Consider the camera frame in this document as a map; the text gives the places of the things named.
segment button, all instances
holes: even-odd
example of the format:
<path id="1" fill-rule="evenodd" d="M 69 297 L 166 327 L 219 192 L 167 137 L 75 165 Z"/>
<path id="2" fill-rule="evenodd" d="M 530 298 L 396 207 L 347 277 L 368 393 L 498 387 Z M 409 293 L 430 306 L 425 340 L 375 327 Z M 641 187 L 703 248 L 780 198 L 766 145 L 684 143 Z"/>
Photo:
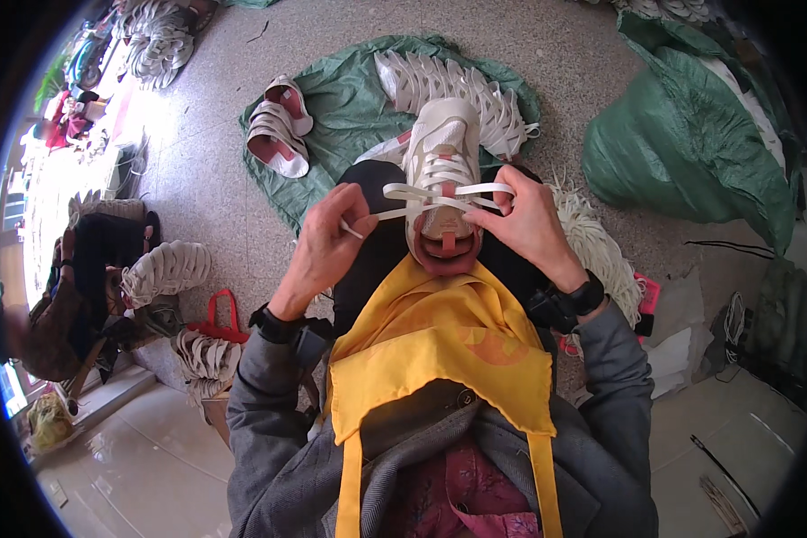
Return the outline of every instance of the button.
<path id="1" fill-rule="evenodd" d="M 465 390 L 460 391 L 458 394 L 458 409 L 461 407 L 465 407 L 473 403 L 474 401 L 478 401 L 479 397 L 471 388 L 467 388 Z"/>

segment green plant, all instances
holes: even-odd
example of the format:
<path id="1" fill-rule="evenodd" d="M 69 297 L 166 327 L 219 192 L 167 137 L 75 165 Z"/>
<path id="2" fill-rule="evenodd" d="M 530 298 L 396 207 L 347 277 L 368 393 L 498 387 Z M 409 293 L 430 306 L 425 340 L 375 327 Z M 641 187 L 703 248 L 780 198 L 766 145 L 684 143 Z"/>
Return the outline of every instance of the green plant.
<path id="1" fill-rule="evenodd" d="M 42 109 L 42 105 L 45 101 L 51 99 L 54 95 L 63 90 L 66 83 L 66 73 L 64 71 L 66 58 L 68 58 L 67 53 L 57 56 L 44 73 L 42 85 L 39 86 L 39 91 L 36 92 L 36 101 L 34 103 L 36 112 Z"/>

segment shoelace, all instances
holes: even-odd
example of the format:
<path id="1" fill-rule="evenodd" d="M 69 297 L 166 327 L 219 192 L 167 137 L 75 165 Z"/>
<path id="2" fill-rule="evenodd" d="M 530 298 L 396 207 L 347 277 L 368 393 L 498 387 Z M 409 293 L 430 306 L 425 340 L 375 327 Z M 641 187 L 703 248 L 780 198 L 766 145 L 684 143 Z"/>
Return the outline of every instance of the shoelace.
<path id="1" fill-rule="evenodd" d="M 449 160 L 448 156 L 440 157 L 435 153 L 429 153 L 425 157 L 425 163 L 421 173 L 428 176 L 427 179 L 422 181 L 422 184 L 426 188 L 417 188 L 406 183 L 389 183 L 383 187 L 383 195 L 390 200 L 430 200 L 430 203 L 412 208 L 393 209 L 377 213 L 377 217 L 381 221 L 397 219 L 398 217 L 416 216 L 425 211 L 439 208 L 440 206 L 451 206 L 463 212 L 476 209 L 473 204 L 478 204 L 484 208 L 499 209 L 492 200 L 487 200 L 480 196 L 474 196 L 470 198 L 468 202 L 458 200 L 457 196 L 477 195 L 487 192 L 505 192 L 512 196 L 515 195 L 514 189 L 504 183 L 478 183 L 475 185 L 467 185 L 467 183 L 471 181 L 472 173 L 461 156 L 452 155 L 451 160 Z M 431 188 L 446 181 L 453 181 L 459 184 L 458 187 L 454 188 L 454 198 L 443 196 L 440 191 Z"/>

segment red bag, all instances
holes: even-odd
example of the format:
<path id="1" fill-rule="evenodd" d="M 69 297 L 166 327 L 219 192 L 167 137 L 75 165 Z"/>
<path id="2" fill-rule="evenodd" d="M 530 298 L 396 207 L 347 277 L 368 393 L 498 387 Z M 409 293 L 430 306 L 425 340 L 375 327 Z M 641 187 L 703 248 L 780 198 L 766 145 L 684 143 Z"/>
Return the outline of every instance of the red bag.
<path id="1" fill-rule="evenodd" d="M 215 300 L 226 295 L 230 297 L 230 327 L 217 327 L 215 325 Z M 189 330 L 198 330 L 201 334 L 212 338 L 221 338 L 233 343 L 246 343 L 247 334 L 239 332 L 239 324 L 237 322 L 237 300 L 233 298 L 233 292 L 225 288 L 216 293 L 209 299 L 209 312 L 208 319 L 203 323 L 190 323 L 188 324 Z"/>

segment yellow apron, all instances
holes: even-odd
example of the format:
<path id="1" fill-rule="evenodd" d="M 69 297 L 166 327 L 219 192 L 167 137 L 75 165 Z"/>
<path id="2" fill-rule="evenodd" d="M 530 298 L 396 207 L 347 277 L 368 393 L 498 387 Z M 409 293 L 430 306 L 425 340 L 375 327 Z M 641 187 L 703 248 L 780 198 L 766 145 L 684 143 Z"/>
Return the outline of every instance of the yellow apron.
<path id="1" fill-rule="evenodd" d="M 362 420 L 382 404 L 447 379 L 471 388 L 526 433 L 544 536 L 560 537 L 551 365 L 521 304 L 483 265 L 436 279 L 412 256 L 404 258 L 330 356 L 324 414 L 331 414 L 334 443 L 344 445 L 335 535 L 360 535 Z"/>

